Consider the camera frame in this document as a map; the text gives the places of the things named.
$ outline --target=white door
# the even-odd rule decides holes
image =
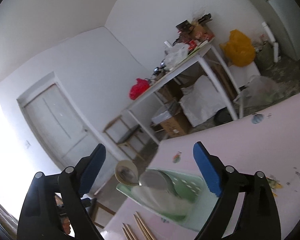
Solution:
[[[39,141],[61,168],[75,166],[99,143],[57,85],[35,97],[24,110]],[[98,190],[113,175],[115,164],[116,159],[107,153],[91,192]]]

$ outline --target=chopstick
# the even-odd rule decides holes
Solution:
[[[126,237],[127,240],[131,240],[130,237],[128,236],[127,231],[125,230],[125,228],[122,228],[124,236]]]
[[[136,212],[137,218],[140,220],[141,226],[146,230],[145,233],[148,236],[149,240],[157,240],[154,235],[152,234],[151,230],[148,228],[142,217],[138,212]]]
[[[132,228],[130,225],[128,224],[124,224],[122,223],[124,226],[124,229],[127,231],[128,236],[131,238],[131,240],[138,240],[137,236],[135,235],[135,233],[132,231]]]
[[[136,215],[133,215],[134,216],[134,219],[136,220],[137,222],[137,225],[143,235],[143,237],[145,238],[145,240],[151,240],[151,238],[148,238],[148,236],[146,235],[146,233],[143,231],[143,228],[142,228],[142,225],[141,225],[141,222],[140,220],[138,219],[138,217]]]

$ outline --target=table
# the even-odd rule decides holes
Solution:
[[[263,171],[268,178],[283,186],[275,190],[275,202],[284,239],[300,220],[300,93],[259,114],[262,114],[262,121],[262,118],[250,115],[211,129],[164,140],[149,168],[200,175],[192,148],[201,141],[210,154],[218,156],[224,165],[234,166],[247,174]],[[180,154],[180,161],[173,163],[176,154]],[[157,240],[191,240],[197,235],[172,222],[163,223],[160,217],[130,199],[123,203],[105,230],[122,234],[123,222],[129,223],[139,233],[133,221],[135,211],[141,213]],[[234,218],[239,212],[236,207]],[[234,224],[234,219],[231,219],[227,234],[231,233]]]
[[[222,84],[212,71],[211,67],[207,63],[207,61],[203,58],[203,56],[211,50],[214,55],[217,57],[219,63],[222,65],[223,69],[225,70],[226,74],[229,76],[236,92],[239,94],[240,90],[239,87],[237,86],[234,77],[232,76],[228,66],[224,62],[223,58],[217,51],[217,49],[211,44],[212,41],[207,42],[206,44],[201,45],[201,47],[189,55],[185,60],[183,60],[180,64],[175,66],[170,72],[165,74],[160,80],[158,80],[156,83],[154,83],[151,87],[149,87],[142,95],[140,95],[135,101],[133,101],[127,108],[126,110],[131,114],[133,119],[141,126],[141,128],[154,140],[156,144],[159,145],[160,141],[156,138],[156,136],[153,134],[153,132],[146,127],[144,124],[141,123],[141,121],[136,117],[136,115],[133,113],[132,108],[139,104],[141,101],[149,97],[150,95],[154,94],[157,98],[158,96],[155,94],[157,90],[159,90],[161,87],[163,87],[166,83],[168,83],[170,80],[178,76],[180,73],[185,71],[187,68],[192,66],[194,63],[198,62],[200,66],[203,68],[205,73],[208,75],[210,78],[211,82],[214,84],[216,87],[217,91],[220,93],[222,99],[224,100],[226,107],[232,117],[233,120],[237,120],[238,116],[237,113],[233,107],[233,104],[231,100],[229,99],[228,95],[226,94],[226,91],[224,90]],[[243,106],[242,104],[240,105],[240,113],[239,117],[243,117]]]

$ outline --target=ceiling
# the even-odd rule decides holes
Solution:
[[[0,81],[64,39],[104,26],[116,0],[3,0]]]

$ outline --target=silver screw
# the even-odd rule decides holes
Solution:
[[[66,171],[66,173],[71,173],[74,171],[74,167],[71,167],[71,166],[67,167],[65,171]]]
[[[42,177],[42,175],[43,175],[43,173],[42,173],[41,171],[39,171],[39,172],[37,172],[37,173],[35,174],[35,177],[36,177],[37,179],[39,179],[39,178]]]
[[[259,178],[263,178],[263,177],[265,176],[265,174],[264,174],[262,171],[258,171],[258,172],[257,172],[257,176],[258,176]]]
[[[234,172],[234,167],[226,166],[226,171],[228,171],[229,173],[232,173],[232,172]]]

